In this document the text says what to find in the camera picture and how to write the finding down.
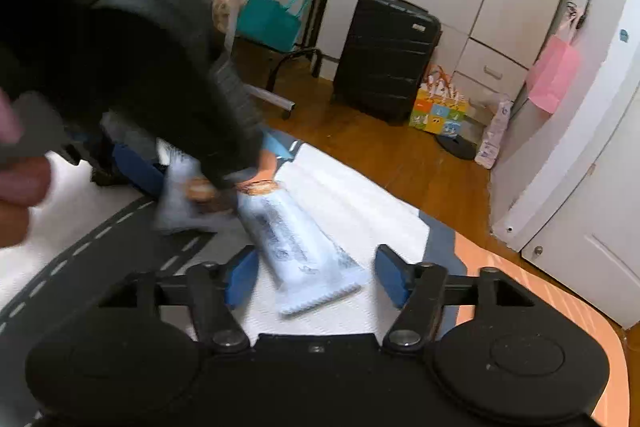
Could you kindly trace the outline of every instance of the drawer handle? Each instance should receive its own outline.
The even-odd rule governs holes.
[[[502,80],[502,73],[497,72],[496,70],[492,70],[488,66],[484,67],[484,73],[486,73],[487,75],[491,75],[491,77],[493,77],[497,81],[501,81]]]

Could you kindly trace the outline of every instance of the finger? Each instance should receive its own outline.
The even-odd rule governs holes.
[[[44,156],[25,158],[0,170],[0,200],[33,207],[44,200],[51,183],[51,166]]]
[[[11,109],[11,103],[0,90],[0,143],[17,144],[22,136],[22,126]]]
[[[23,242],[29,230],[29,210],[0,202],[0,248]]]

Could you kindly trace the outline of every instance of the suitcase handle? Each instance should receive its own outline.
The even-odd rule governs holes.
[[[415,3],[411,3],[411,1],[407,1],[407,0],[393,0],[393,1],[402,1],[403,3],[409,4],[411,6],[413,6],[414,8],[416,8],[417,10],[423,10],[425,11],[427,14],[429,13],[429,11],[426,8],[423,8],[421,6],[418,6]]]

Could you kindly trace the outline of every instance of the round black pad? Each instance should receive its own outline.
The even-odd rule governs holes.
[[[474,319],[436,344],[433,363],[444,388],[472,410],[514,424],[591,412],[609,379],[600,345],[566,319],[538,328],[536,317],[529,325],[513,318]]]
[[[435,135],[436,142],[447,152],[460,160],[473,160],[476,157],[476,145],[461,136],[451,138],[449,136]]]
[[[166,407],[198,368],[198,348],[182,331],[136,309],[98,308],[34,347],[26,379],[49,412],[121,425]]]

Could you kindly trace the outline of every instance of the colorful gift bag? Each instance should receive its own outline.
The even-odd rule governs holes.
[[[278,0],[248,0],[240,12],[238,33],[269,48],[290,52],[302,25],[300,17],[310,0],[304,0],[298,13],[292,14],[289,9],[296,1],[282,5]]]
[[[450,77],[438,67],[426,75],[420,85],[409,126],[455,138],[467,110],[468,99],[460,94]]]
[[[568,8],[558,31],[527,75],[529,100],[550,114],[556,112],[580,67],[580,52],[571,46],[580,16],[580,10]]]

